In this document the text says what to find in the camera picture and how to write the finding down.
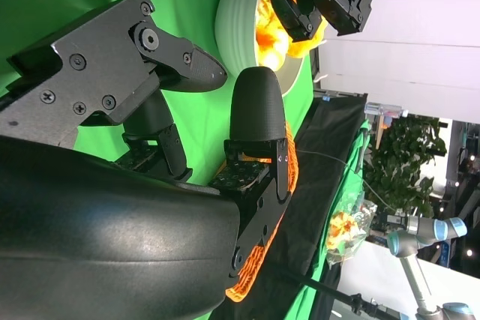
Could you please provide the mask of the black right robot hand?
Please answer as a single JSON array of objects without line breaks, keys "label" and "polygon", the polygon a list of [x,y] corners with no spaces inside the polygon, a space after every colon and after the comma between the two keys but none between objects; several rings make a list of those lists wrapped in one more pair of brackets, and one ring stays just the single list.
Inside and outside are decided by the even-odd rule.
[{"label": "black right robot hand", "polygon": [[277,77],[240,73],[225,165],[191,184],[164,91],[212,91],[227,74],[153,11],[114,1],[9,60],[3,319],[194,319],[263,262],[297,171]]}]

